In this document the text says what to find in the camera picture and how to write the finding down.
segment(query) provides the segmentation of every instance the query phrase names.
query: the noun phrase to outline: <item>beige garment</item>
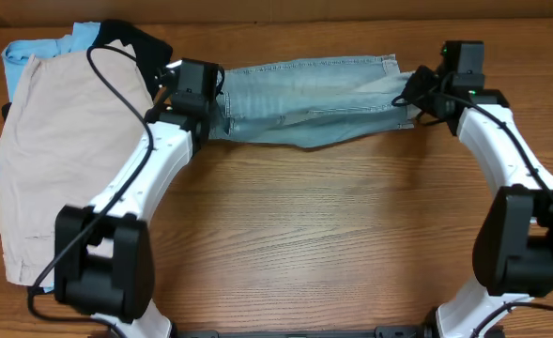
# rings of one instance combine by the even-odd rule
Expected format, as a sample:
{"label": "beige garment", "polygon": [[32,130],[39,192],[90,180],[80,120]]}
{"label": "beige garment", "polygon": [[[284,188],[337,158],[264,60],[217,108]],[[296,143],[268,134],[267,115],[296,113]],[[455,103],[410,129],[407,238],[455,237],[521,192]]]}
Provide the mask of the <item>beige garment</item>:
{"label": "beige garment", "polygon": [[[119,41],[112,46],[134,55]],[[100,73],[141,114],[152,99],[136,64],[95,50]],[[101,80],[86,52],[30,57],[0,140],[0,231],[8,281],[31,285],[54,257],[54,220],[85,207],[140,141],[138,119]],[[42,284],[53,284],[51,273]]]}

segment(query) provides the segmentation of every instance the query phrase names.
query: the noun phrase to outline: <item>cable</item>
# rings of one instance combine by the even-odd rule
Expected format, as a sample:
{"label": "cable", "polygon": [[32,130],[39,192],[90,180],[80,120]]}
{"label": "cable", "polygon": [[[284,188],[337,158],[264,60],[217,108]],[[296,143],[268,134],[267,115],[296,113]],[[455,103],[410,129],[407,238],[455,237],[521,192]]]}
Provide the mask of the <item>cable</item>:
{"label": "cable", "polygon": [[508,137],[510,138],[510,140],[514,144],[516,150],[518,151],[518,154],[520,155],[520,158],[522,158],[522,161],[525,163],[525,165],[529,169],[530,175],[532,176],[532,178],[534,178],[534,180],[537,182],[537,184],[541,187],[541,190],[549,197],[549,200],[553,204],[553,192],[549,189],[549,187],[547,187],[545,182],[541,179],[541,177],[539,176],[539,172],[537,171],[537,169],[530,162],[529,156],[527,155],[527,152],[524,150],[522,145],[520,145],[520,141],[518,141],[518,139],[515,137],[515,135],[512,133],[512,131],[508,128],[508,126],[504,122],[501,122],[498,118],[496,118],[491,113],[487,112],[484,108],[482,108],[479,105],[474,104],[474,103],[472,103],[468,100],[463,100],[463,99],[460,99],[456,96],[443,94],[443,93],[432,93],[431,95],[439,96],[439,97],[442,97],[442,98],[445,98],[445,99],[448,99],[448,100],[454,100],[458,103],[464,104],[464,105],[478,111],[479,113],[485,115],[487,118],[489,118],[495,124],[497,124],[498,127],[501,130],[505,131],[505,133],[508,135]]}
{"label": "cable", "polygon": [[470,338],[478,338],[479,334],[481,334],[481,331],[486,327],[492,320],[497,318],[498,315],[503,314],[504,312],[510,313],[512,311],[512,308],[514,307],[528,307],[531,309],[539,309],[539,310],[546,310],[546,311],[553,311],[553,305],[545,305],[545,304],[538,304],[538,303],[530,303],[530,302],[508,302],[503,305],[501,305],[497,310],[492,312],[490,315],[488,315],[479,326],[474,329],[472,334],[470,335]]}
{"label": "cable", "polygon": [[97,66],[95,66],[95,63],[92,61],[92,51],[95,49],[106,49],[110,51],[114,51],[117,53],[120,53],[126,57],[128,57],[130,60],[136,62],[136,58],[122,50],[119,50],[115,47],[111,46],[91,46],[86,50],[86,59],[88,60],[88,64],[90,65],[90,68],[95,72],[95,74],[99,77],[99,79],[109,88],[109,90],[114,93],[119,100],[121,100],[126,107],[138,118],[138,120],[141,122],[143,127],[145,128],[146,135],[148,137],[148,146],[146,148],[145,156],[141,159],[138,166],[134,169],[130,177],[124,182],[124,184],[119,188],[119,190],[114,194],[112,199],[107,203],[107,205],[97,214],[97,216],[61,251],[61,253],[57,254],[54,259],[44,268],[44,270],[40,273],[38,278],[34,281],[34,284],[32,287],[28,288],[28,297],[27,297],[27,304],[28,304],[28,310],[30,314],[32,314],[34,317],[46,321],[53,321],[53,322],[79,322],[79,323],[98,323],[107,326],[110,330],[113,330],[115,334],[117,334],[120,338],[126,338],[126,335],[123,331],[121,331],[116,325],[99,318],[92,318],[92,317],[55,317],[55,316],[48,316],[43,315],[40,312],[38,312],[34,306],[34,297],[38,295],[38,292],[36,290],[40,287],[40,284],[42,281],[49,275],[49,273],[54,269],[54,267],[63,259],[66,254],[68,254],[76,245],[80,245],[80,242],[83,238],[87,237],[92,233],[92,231],[95,229],[99,221],[107,215],[109,210],[119,201],[121,196],[126,192],[130,184],[138,177],[138,175],[143,171],[143,168],[145,167],[146,162],[151,156],[151,153],[153,152],[153,133],[151,132],[151,129],[148,127],[148,125],[145,123],[145,120],[143,119],[143,116],[138,113],[136,108],[134,108],[126,98],[124,98],[118,91],[115,89],[108,81],[105,79],[105,77],[99,72],[99,69],[97,69]]}

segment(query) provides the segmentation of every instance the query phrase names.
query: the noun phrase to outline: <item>blue cloth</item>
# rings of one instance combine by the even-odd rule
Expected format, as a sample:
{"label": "blue cloth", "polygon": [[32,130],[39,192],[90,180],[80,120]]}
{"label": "blue cloth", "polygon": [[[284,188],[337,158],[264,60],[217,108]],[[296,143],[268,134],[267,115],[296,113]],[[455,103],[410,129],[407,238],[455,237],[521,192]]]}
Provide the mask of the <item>blue cloth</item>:
{"label": "blue cloth", "polygon": [[38,58],[52,58],[70,52],[84,51],[90,47],[99,34],[100,23],[75,23],[72,34],[59,39],[18,40],[11,42],[1,53],[5,65],[9,101],[22,76],[23,68],[30,55]]}
{"label": "blue cloth", "polygon": [[394,55],[299,59],[225,74],[214,139],[326,146],[411,128],[413,107],[393,107],[410,73]]}

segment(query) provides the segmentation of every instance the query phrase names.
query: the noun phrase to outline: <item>clothing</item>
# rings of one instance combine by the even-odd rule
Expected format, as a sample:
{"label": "clothing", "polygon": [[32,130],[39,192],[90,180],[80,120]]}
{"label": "clothing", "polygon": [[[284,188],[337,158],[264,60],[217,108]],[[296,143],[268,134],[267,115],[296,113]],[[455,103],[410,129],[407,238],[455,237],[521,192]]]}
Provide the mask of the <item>clothing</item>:
{"label": "clothing", "polygon": [[170,62],[172,46],[158,38],[120,20],[105,20],[100,23],[100,30],[93,46],[104,46],[119,39],[124,45],[132,45],[136,53],[136,65],[145,79],[146,90],[155,98],[159,91],[155,83],[157,70]]}
{"label": "clothing", "polygon": [[[119,41],[111,45],[134,54]],[[96,50],[92,58],[141,114],[151,107],[132,60],[108,50]],[[34,282],[54,256],[59,210],[84,207],[106,188],[143,132],[95,75],[85,52],[30,57],[0,139],[0,232],[10,282]],[[52,281],[51,274],[42,286]]]}
{"label": "clothing", "polygon": [[210,135],[316,147],[411,128],[415,107],[391,105],[409,78],[394,55],[299,59],[226,72]]}
{"label": "clothing", "polygon": [[30,55],[52,58],[70,52],[84,51],[92,45],[99,33],[99,23],[75,23],[71,35],[59,39],[18,40],[11,42],[1,53],[5,65],[9,101],[13,101],[15,87],[22,76]]}

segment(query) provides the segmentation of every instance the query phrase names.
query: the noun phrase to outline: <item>tabletop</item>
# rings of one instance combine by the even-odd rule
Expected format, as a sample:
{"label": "tabletop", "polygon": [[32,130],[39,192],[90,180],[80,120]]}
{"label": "tabletop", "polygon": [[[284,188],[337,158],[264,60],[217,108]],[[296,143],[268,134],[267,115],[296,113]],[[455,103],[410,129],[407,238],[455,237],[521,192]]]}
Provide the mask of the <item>tabletop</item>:
{"label": "tabletop", "polygon": [[[553,19],[144,25],[186,56],[227,69],[302,57],[396,54],[440,62],[447,39],[483,40],[487,88],[511,103],[553,174]],[[0,29],[60,38],[69,27]],[[0,59],[0,108],[8,100]],[[0,115],[0,134],[3,120]],[[154,300],[181,330],[345,330],[418,324],[472,274],[492,195],[447,127],[390,131],[308,151],[211,142],[170,185],[151,225]],[[553,304],[553,293],[545,300]],[[70,313],[52,297],[41,311]],[[517,310],[509,337],[553,337],[553,314]],[[5,279],[0,337],[86,337],[99,327],[29,315]]]}

